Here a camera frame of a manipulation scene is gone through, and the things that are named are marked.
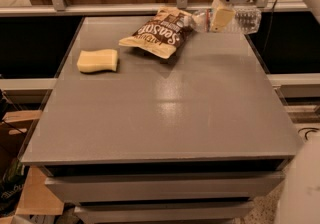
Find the yellow sponge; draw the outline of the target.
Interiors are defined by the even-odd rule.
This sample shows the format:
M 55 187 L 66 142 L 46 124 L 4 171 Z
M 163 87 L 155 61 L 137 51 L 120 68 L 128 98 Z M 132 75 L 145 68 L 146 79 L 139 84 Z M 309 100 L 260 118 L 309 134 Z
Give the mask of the yellow sponge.
M 93 73 L 98 71 L 115 71 L 118 63 L 118 52 L 114 49 L 104 49 L 96 51 L 81 51 L 77 68 L 83 73 Z

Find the brown chip bag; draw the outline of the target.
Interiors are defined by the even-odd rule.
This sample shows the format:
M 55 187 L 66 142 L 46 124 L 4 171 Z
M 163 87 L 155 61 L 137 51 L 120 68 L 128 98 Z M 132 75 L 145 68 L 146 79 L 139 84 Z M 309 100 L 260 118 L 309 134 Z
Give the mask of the brown chip bag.
M 193 28 L 191 14 L 176 7 L 161 7 L 157 14 L 133 35 L 119 41 L 121 46 L 138 47 L 162 59 L 170 58 L 186 41 Z

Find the lower grey drawer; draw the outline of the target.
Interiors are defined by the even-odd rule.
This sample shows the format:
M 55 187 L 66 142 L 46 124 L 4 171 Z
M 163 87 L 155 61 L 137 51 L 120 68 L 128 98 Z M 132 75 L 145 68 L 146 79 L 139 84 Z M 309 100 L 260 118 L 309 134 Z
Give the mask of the lower grey drawer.
M 252 209 L 251 201 L 147 203 L 80 206 L 75 214 L 85 224 L 121 224 L 233 219 L 246 216 Z

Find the clear plastic water bottle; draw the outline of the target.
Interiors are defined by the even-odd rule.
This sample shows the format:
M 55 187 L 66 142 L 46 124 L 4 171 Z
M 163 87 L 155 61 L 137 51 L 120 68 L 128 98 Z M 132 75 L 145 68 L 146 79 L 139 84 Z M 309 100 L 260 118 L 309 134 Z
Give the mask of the clear plastic water bottle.
M 241 33 L 244 35 L 256 33 L 261 22 L 261 11 L 256 8 L 232 9 L 235 16 L 221 32 L 211 32 L 210 24 L 216 9 L 202 9 L 196 11 L 189 19 L 190 26 L 201 33 Z

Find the grey drawer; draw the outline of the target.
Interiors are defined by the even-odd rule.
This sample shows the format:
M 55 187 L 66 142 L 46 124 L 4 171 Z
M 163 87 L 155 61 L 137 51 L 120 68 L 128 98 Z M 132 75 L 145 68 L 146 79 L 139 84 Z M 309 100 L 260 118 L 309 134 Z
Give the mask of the grey drawer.
M 64 202 L 93 203 L 253 198 L 268 194 L 283 180 L 281 171 L 177 173 L 55 177 L 45 185 Z
M 251 201 L 147 203 L 80 206 L 75 214 L 85 224 L 121 224 L 233 219 L 246 216 L 252 209 Z

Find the cardboard box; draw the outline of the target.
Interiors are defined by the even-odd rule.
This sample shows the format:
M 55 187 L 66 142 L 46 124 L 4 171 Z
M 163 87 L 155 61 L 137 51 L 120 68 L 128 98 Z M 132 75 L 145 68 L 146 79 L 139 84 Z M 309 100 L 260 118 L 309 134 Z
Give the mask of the cardboard box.
M 35 166 L 28 170 L 27 178 L 15 214 L 1 217 L 0 224 L 28 224 L 30 217 L 55 218 L 64 210 L 64 204 L 45 186 L 45 175 Z

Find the upper grey drawer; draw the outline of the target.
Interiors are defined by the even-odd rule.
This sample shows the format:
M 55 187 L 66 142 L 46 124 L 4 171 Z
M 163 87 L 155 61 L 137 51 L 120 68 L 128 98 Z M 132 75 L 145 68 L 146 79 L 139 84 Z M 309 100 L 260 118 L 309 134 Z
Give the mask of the upper grey drawer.
M 283 180 L 281 171 L 177 173 L 55 177 L 45 185 L 64 202 L 93 203 L 253 198 L 268 194 Z

